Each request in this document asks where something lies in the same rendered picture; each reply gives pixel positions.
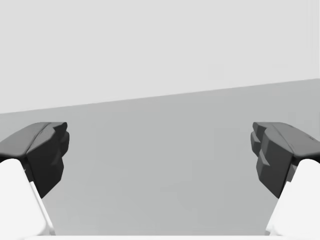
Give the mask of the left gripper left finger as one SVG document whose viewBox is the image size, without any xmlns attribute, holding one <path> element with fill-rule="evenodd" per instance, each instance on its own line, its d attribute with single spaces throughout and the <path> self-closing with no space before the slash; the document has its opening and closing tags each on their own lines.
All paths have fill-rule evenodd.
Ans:
<svg viewBox="0 0 320 240">
<path fill-rule="evenodd" d="M 56 234 L 43 198 L 60 182 L 66 122 L 36 122 L 0 141 L 0 236 Z"/>
</svg>

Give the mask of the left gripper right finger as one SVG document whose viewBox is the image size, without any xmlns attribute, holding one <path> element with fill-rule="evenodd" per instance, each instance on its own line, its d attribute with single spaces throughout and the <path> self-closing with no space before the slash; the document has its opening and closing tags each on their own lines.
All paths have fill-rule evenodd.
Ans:
<svg viewBox="0 0 320 240">
<path fill-rule="evenodd" d="M 259 181 L 278 199 L 269 236 L 320 236 L 320 141 L 282 122 L 254 122 Z"/>
</svg>

